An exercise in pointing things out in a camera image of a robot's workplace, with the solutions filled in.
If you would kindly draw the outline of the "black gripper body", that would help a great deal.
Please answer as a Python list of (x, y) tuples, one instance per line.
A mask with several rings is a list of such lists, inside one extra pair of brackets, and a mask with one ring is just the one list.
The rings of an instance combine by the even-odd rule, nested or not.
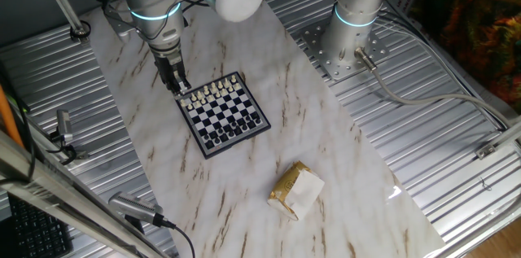
[(183, 62), (182, 53), (179, 50), (175, 50), (171, 53), (154, 53), (155, 57), (155, 65), (158, 68), (160, 78), (161, 72), (165, 69), (169, 69), (173, 71), (173, 65), (175, 63)]

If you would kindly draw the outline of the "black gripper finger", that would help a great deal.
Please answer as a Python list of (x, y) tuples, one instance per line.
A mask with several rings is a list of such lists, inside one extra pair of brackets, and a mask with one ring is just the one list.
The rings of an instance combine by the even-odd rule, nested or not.
[(173, 94), (179, 95), (181, 93), (181, 87), (178, 82), (177, 70), (165, 69), (161, 72), (161, 80), (165, 84), (166, 88)]
[(183, 62), (173, 65), (173, 75), (176, 81), (176, 94), (185, 94), (191, 89), (190, 82), (186, 79), (186, 71)]

